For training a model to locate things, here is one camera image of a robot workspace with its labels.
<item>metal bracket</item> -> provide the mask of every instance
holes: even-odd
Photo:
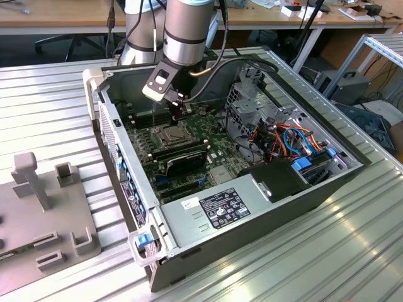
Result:
[[[95,120],[95,109],[93,91],[98,91],[99,86],[106,80],[106,76],[100,68],[86,69],[82,72],[82,81],[84,82],[84,90],[86,93],[87,107],[89,117]]]

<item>black sticker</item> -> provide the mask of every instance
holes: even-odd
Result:
[[[251,214],[233,187],[199,202],[216,229]]]

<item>robotic arm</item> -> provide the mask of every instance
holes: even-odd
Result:
[[[198,64],[202,61],[213,7],[214,0],[168,1],[164,58],[143,88],[148,98],[161,102],[165,97],[174,103],[178,97],[190,95],[197,83],[196,77],[190,74],[199,68]]]
[[[238,57],[226,60],[219,65],[229,31],[225,0],[219,0],[219,2],[225,25],[222,49],[215,63],[202,71],[200,71],[201,62],[207,39],[211,41],[214,36],[212,32],[218,28],[217,15],[212,23],[216,26],[210,26],[214,0],[169,0],[166,11],[161,8],[164,5],[161,0],[140,0],[142,11],[140,7],[137,10],[130,6],[125,9],[127,18],[130,18],[127,20],[127,29],[131,29],[127,33],[128,40],[122,62],[129,61],[129,64],[137,64],[155,62],[156,58],[162,58],[145,83],[142,92],[157,103],[162,103],[162,100],[167,101],[173,120],[186,115],[186,103],[197,98],[218,70],[228,63],[243,60],[268,73],[278,70],[269,62],[247,59],[241,57],[239,53],[237,53]],[[256,63],[266,65],[269,69],[264,69]],[[210,77],[201,91],[190,96],[198,77],[208,73],[211,73]]]

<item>metal shelf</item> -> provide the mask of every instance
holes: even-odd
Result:
[[[352,61],[354,61],[358,54],[361,53],[365,46],[371,47],[380,55],[383,55],[400,68],[403,68],[403,35],[400,33],[393,35],[363,35],[340,67],[334,79],[323,92],[323,95],[326,98],[331,95],[331,92],[337,86],[337,83],[344,75]]]

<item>black cable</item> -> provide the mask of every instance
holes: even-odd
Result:
[[[130,29],[130,31],[129,31],[129,33],[126,35],[126,37],[125,37],[123,40],[121,40],[121,41],[119,42],[118,46],[117,46],[116,49],[113,51],[112,57],[114,57],[114,56],[116,55],[116,52],[117,52],[119,49],[122,49],[122,47],[126,44],[126,42],[127,42],[128,38],[130,37],[130,35],[133,33],[133,31],[134,31],[134,30],[138,27],[138,25],[140,24],[141,16],[142,16],[142,10],[143,10],[143,3],[144,3],[144,0],[140,0],[139,18],[137,19],[136,24],[133,25],[133,27]],[[120,62],[121,57],[122,57],[122,53],[121,53],[120,56],[119,56],[118,65],[119,65],[119,62]]]
[[[208,77],[206,83],[203,85],[203,87],[194,96],[192,96],[189,99],[186,99],[186,100],[182,101],[182,103],[190,103],[190,102],[194,101],[196,98],[198,98],[203,93],[203,91],[207,88],[207,86],[212,81],[212,79],[217,74],[217,72],[222,67],[224,67],[227,64],[229,64],[231,62],[234,62],[234,61],[245,61],[247,64],[252,65],[253,67],[255,67],[255,68],[259,69],[259,70],[265,71],[268,74],[275,74],[275,73],[278,72],[278,67],[275,64],[273,64],[271,62],[268,62],[266,60],[263,60],[263,59],[252,59],[252,58],[246,58],[246,57],[232,58],[232,59],[226,60],[225,62],[222,62],[216,69],[214,69],[213,72],[210,74],[210,77]],[[264,69],[264,68],[262,68],[261,66],[259,66],[256,63],[260,63],[260,64],[263,64],[263,65],[269,66],[271,70]]]
[[[308,35],[309,35],[309,28],[310,28],[310,26],[312,25],[312,23],[314,22],[315,17],[316,17],[316,15],[317,15],[319,9],[321,8],[323,2],[324,2],[324,0],[317,0],[316,5],[315,5],[315,8],[314,8],[314,11],[313,11],[312,14],[310,15],[310,17],[309,17],[309,19],[308,19],[308,22],[307,22],[307,24],[305,25],[305,28],[302,30],[301,34],[300,34],[300,35],[298,36],[298,38],[297,38],[297,42],[295,43],[295,49],[299,49],[299,47],[301,46],[301,44],[304,44],[304,43],[305,43],[304,41],[306,41],[306,39],[307,39],[307,37],[308,37]],[[287,59],[287,63],[289,63],[289,62],[291,62],[291,57],[289,57],[289,58]]]
[[[379,56],[375,59],[375,61],[373,61],[373,62],[371,63],[371,65],[366,69],[366,71],[364,72],[363,76],[365,76],[365,75],[368,73],[368,71],[371,69],[371,67],[372,67],[376,62],[378,62],[378,61],[380,60],[380,58],[381,58],[381,56],[379,55]]]
[[[388,64],[388,62],[384,63],[384,65],[382,66],[381,70],[386,66],[386,64]],[[373,82],[375,79],[377,79],[378,77],[380,77],[380,76],[382,76],[383,74],[386,74],[386,73],[388,73],[388,72],[389,72],[389,71],[384,71],[384,72],[381,72],[380,74],[377,74],[376,76],[374,76],[374,77],[371,79],[371,82]],[[364,100],[368,99],[368,98],[364,98],[364,94],[366,93],[366,90],[368,89],[368,87],[369,87],[369,85],[366,86],[366,88],[365,88],[363,94],[357,99],[358,102],[360,102],[361,99],[364,99]]]
[[[293,65],[298,60],[298,57],[300,56],[302,50],[304,49],[304,46],[307,43],[307,40],[308,40],[308,35],[305,35],[305,38],[304,38],[304,40],[302,42],[300,50],[298,51],[298,54],[295,56],[295,58],[290,62],[290,65]]]
[[[402,94],[403,93],[403,90],[401,90],[401,91],[399,91],[397,94],[395,94],[395,96],[393,97],[393,99],[391,100],[391,105],[393,105],[393,103],[395,102],[395,99],[397,99],[397,96],[398,95],[400,95],[400,94]]]
[[[309,1],[307,1],[307,5],[305,6],[304,17],[302,17],[300,28],[298,29],[298,34],[301,32],[301,28],[302,28],[302,25],[304,23],[305,16],[307,15],[308,5],[309,5]]]
[[[156,16],[154,14],[154,8],[152,7],[152,3],[151,0],[149,0],[149,5],[151,8],[151,13],[152,13],[152,24],[154,25],[154,31],[153,31],[153,45],[154,45],[154,59],[153,62],[156,61],[156,57],[157,57],[157,23],[156,23]]]
[[[241,56],[242,56],[241,53],[238,51],[238,49],[237,49],[237,48],[235,47],[235,45],[232,43],[232,40],[231,40],[230,36],[228,37],[228,43],[229,43],[229,45],[231,46],[231,48],[234,50],[235,54],[236,54],[238,57],[241,57]]]
[[[224,22],[224,37],[222,39],[222,46],[219,56],[217,57],[214,64],[211,66],[210,70],[215,70],[215,68],[220,63],[222,56],[224,55],[225,48],[227,46],[227,39],[228,39],[228,32],[229,32],[229,22],[228,22],[228,9],[227,9],[227,2],[225,0],[219,0],[220,8],[221,8],[221,15],[222,21]]]
[[[111,0],[111,6],[109,8],[108,20],[106,21],[106,26],[108,27],[108,36],[106,38],[105,44],[105,58],[109,58],[108,47],[109,40],[111,38],[112,29],[115,27],[115,1]]]
[[[379,86],[379,88],[377,89],[377,92],[380,92],[383,88],[385,88],[385,86],[389,83],[391,78],[393,78],[394,74],[396,73],[397,65],[395,66],[395,70],[393,71],[392,75],[390,75],[390,77],[389,77],[390,71],[392,71],[392,67],[393,67],[393,64],[390,65],[388,75],[386,76],[386,79],[383,81],[382,85]]]
[[[161,5],[161,7],[166,10],[166,5],[161,1],[161,0],[157,0],[158,4]]]

